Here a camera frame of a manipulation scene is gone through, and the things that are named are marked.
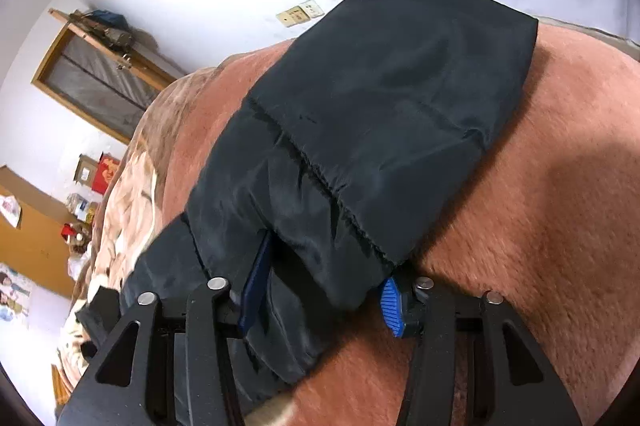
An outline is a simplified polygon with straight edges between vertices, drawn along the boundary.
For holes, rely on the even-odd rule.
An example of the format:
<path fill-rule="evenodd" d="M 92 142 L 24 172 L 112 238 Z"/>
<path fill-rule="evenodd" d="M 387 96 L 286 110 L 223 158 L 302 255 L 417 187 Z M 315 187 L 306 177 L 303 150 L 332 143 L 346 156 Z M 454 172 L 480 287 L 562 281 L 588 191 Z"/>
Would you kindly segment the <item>black puffer jacket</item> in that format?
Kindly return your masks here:
<path fill-rule="evenodd" d="M 521 100 L 537 21 L 493 0 L 344 0 L 262 75 L 186 208 L 78 321 L 230 282 L 242 406 L 300 382 L 403 264 Z"/>

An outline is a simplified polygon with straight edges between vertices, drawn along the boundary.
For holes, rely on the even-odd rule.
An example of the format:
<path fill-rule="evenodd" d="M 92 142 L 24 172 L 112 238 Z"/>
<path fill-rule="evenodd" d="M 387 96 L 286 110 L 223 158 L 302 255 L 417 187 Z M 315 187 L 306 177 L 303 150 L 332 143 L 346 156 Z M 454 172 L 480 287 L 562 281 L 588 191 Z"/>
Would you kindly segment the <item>brown cartoon plush blanket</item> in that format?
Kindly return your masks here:
<path fill-rule="evenodd" d="M 73 296 L 119 288 L 178 215 L 222 128 L 285 45 L 177 80 L 142 117 L 93 224 Z M 541 24 L 518 115 L 442 217 L 421 269 L 498 290 L 594 424 L 639 359 L 639 48 Z"/>

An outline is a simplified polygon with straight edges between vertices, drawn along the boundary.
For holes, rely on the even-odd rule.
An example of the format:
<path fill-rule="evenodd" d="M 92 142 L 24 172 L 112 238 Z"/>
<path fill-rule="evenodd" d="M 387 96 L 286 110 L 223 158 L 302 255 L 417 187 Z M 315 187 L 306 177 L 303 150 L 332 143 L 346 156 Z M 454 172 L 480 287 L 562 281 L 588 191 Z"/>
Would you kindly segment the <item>santa hat plush toy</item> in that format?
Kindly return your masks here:
<path fill-rule="evenodd" d="M 61 236 L 70 249 L 70 253 L 81 256 L 91 241 L 91 230 L 84 224 L 66 222 L 61 229 Z"/>

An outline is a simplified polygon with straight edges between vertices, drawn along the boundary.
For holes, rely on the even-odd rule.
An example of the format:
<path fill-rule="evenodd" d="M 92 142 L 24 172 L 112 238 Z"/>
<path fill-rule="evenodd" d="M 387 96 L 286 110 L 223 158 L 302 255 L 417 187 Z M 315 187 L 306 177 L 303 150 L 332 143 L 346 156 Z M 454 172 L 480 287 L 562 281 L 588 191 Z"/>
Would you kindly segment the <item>clear plastic snack jar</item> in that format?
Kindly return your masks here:
<path fill-rule="evenodd" d="M 99 204 L 90 202 L 78 193 L 71 193 L 66 198 L 66 207 L 78 220 L 85 224 L 92 224 L 98 211 Z"/>

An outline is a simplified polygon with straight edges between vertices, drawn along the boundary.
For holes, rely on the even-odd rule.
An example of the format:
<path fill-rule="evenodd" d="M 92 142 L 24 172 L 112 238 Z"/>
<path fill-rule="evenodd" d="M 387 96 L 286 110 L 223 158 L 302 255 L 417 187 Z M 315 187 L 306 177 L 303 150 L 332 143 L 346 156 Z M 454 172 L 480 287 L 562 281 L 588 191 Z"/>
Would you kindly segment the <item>yellow wooden wardrobe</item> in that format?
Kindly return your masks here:
<path fill-rule="evenodd" d="M 1 217 L 1 261 L 47 290 L 71 298 L 75 281 L 67 273 L 70 249 L 61 231 L 63 224 L 76 219 L 60 201 L 8 166 L 1 167 L 1 194 L 13 195 L 21 206 L 16 228 Z"/>

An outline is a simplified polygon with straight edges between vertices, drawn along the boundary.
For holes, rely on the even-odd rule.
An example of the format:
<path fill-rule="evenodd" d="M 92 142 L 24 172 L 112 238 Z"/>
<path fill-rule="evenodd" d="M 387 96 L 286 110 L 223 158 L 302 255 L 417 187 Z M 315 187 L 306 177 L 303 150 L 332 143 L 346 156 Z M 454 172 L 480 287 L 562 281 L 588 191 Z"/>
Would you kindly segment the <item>red gift box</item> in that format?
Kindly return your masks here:
<path fill-rule="evenodd" d="M 103 153 L 98 161 L 96 174 L 94 175 L 91 190 L 104 195 L 115 178 L 120 160 L 111 154 Z"/>

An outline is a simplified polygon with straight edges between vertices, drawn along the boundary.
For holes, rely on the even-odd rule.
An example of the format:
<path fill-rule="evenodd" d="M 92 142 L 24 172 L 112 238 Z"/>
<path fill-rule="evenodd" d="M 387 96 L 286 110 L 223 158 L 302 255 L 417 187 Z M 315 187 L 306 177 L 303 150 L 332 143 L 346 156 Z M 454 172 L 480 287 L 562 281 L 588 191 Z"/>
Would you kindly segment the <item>brown cardboard box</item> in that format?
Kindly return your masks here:
<path fill-rule="evenodd" d="M 74 181 L 82 186 L 92 187 L 99 163 L 90 156 L 80 154 L 77 167 L 74 173 Z"/>

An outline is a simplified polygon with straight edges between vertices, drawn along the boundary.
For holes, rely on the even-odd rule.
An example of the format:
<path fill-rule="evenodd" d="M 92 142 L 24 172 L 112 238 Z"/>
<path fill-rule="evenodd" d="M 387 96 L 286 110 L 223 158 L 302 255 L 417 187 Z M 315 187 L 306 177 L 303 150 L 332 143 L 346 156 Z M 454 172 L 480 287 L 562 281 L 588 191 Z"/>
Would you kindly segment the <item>white plastic bag on wardrobe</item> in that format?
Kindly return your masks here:
<path fill-rule="evenodd" d="M 0 212 L 11 227 L 16 229 L 21 221 L 22 208 L 13 195 L 0 196 Z"/>

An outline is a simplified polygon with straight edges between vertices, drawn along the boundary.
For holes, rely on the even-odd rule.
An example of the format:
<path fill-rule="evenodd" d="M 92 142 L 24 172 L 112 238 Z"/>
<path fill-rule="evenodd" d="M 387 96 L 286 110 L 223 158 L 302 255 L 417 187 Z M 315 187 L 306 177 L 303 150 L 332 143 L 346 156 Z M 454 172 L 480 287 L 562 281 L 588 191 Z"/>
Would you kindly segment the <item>wooden framed door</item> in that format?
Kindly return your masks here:
<path fill-rule="evenodd" d="M 141 53 L 122 23 L 104 24 L 95 11 L 51 8 L 49 14 L 62 27 L 32 86 L 110 137 L 129 142 L 144 112 L 175 76 Z"/>

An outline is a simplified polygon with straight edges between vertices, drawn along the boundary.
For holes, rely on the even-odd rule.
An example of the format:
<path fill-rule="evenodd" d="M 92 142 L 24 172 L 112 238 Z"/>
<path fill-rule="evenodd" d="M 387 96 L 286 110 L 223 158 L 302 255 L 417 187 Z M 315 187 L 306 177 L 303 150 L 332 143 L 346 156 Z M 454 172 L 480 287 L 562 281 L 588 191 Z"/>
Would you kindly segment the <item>cartoon couple wall sticker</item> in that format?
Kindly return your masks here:
<path fill-rule="evenodd" d="M 25 320 L 29 315 L 34 282 L 9 268 L 0 267 L 1 321 L 6 323 Z"/>

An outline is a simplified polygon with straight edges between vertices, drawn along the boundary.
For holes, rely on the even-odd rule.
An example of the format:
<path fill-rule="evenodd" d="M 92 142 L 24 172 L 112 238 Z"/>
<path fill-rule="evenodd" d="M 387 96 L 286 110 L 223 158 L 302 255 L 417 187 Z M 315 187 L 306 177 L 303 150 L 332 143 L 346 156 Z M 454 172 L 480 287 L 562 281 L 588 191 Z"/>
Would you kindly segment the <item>beige wall switch plate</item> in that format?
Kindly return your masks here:
<path fill-rule="evenodd" d="M 294 8 L 278 13 L 277 19 L 285 27 L 291 27 L 308 22 L 310 20 L 310 16 L 308 16 L 308 14 L 302 7 L 296 6 Z"/>

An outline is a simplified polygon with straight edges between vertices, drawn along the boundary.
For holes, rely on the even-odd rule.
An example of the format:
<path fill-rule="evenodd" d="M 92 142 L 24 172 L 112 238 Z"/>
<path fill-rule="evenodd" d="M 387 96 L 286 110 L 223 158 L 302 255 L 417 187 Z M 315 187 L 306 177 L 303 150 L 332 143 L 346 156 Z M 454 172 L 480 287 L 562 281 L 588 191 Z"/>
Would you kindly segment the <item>white wall socket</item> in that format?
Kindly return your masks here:
<path fill-rule="evenodd" d="M 309 19 L 320 18 L 324 15 L 324 11 L 314 0 L 306 0 L 299 4 L 299 7 L 305 12 Z"/>

